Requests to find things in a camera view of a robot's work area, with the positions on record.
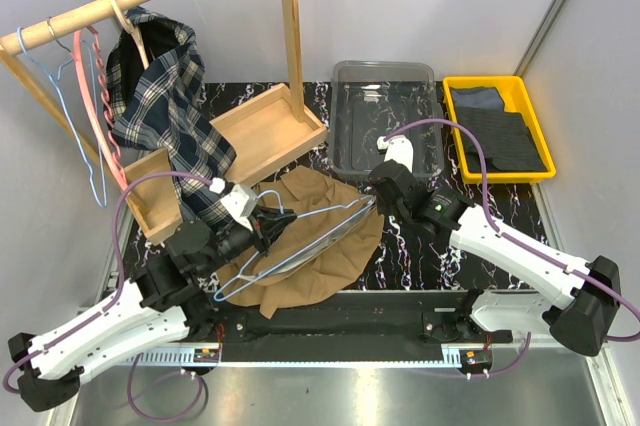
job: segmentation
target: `gray plastic tray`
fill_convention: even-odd
[[[329,158],[342,179],[366,180],[382,163],[379,136],[419,119],[442,118],[433,71],[426,64],[342,61],[331,84]],[[405,133],[418,179],[437,176],[444,168],[441,129],[423,125]]]

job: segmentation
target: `navy plaid garment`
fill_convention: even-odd
[[[122,32],[107,60],[107,88],[120,146],[166,148],[174,171],[223,177],[236,157],[229,142],[200,113],[204,64],[190,27],[144,8],[127,11],[140,27],[149,58],[144,70],[133,38]],[[194,180],[173,179],[185,219],[209,226],[228,219],[219,196]]]

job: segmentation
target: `white wall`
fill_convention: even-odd
[[[2,1],[0,36],[92,0]],[[116,29],[111,23],[101,23],[98,29],[108,53]],[[55,43],[33,54],[52,69],[68,57]],[[46,82],[42,74],[37,77]],[[73,66],[63,78],[72,117],[82,119]],[[0,92],[0,372],[4,374],[10,364],[6,340],[21,331],[49,331],[72,318],[78,306],[95,299],[110,244],[112,208],[103,210],[95,204],[75,144],[3,67]],[[89,130],[87,121],[79,122]],[[109,199],[115,202],[113,189]],[[43,419],[4,391],[0,391],[0,411],[0,423],[7,426],[28,426]]]
[[[304,77],[345,59],[419,61],[438,78],[511,74],[551,0],[299,0]],[[154,0],[192,26],[209,81],[286,79],[280,0]]]
[[[618,263],[640,305],[640,0],[569,0],[525,80],[558,168],[542,183],[566,250]],[[639,325],[621,311],[612,333]],[[638,343],[616,344],[640,418]]]

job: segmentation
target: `brown garment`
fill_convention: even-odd
[[[293,209],[297,214],[349,204],[363,197],[354,187],[303,166],[286,173],[280,181],[260,183],[255,189],[257,193],[267,189],[278,191],[284,207]],[[266,206],[278,207],[278,199],[274,194],[265,195],[263,200]],[[296,219],[272,245],[269,256],[255,260],[243,274],[257,275],[275,266],[346,220],[365,204],[366,200],[363,200],[349,209],[335,209]],[[229,302],[238,306],[259,304],[260,312],[271,318],[278,308],[314,304],[327,299],[362,274],[380,243],[383,223],[384,218],[377,214],[375,208],[364,213],[363,219],[345,236],[315,258],[291,271],[270,275],[252,284],[229,298]],[[254,252],[255,249],[251,248],[234,263],[219,269],[220,283],[227,284]],[[244,284],[246,281],[242,279],[234,281],[225,289],[225,296]]]

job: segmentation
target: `yellow bin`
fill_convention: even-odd
[[[544,140],[538,118],[531,105],[531,100],[524,86],[524,81],[518,76],[454,76],[445,78],[443,82],[444,98],[449,111],[449,118],[452,121],[458,121],[456,117],[455,107],[451,99],[451,88],[467,89],[479,87],[494,87],[502,96],[505,104],[505,111],[518,112],[522,114],[525,124],[531,131],[533,141],[538,148],[538,154],[542,162],[546,166],[546,171],[539,172],[502,172],[488,173],[489,183],[537,183],[542,179],[552,178],[556,174],[556,167],[551,159],[551,153]],[[462,145],[462,133],[457,129],[453,130],[453,139],[458,152],[458,160],[460,162],[460,170],[462,179],[465,183],[478,184],[482,182],[482,174],[472,173],[467,166],[467,158],[464,154]]]

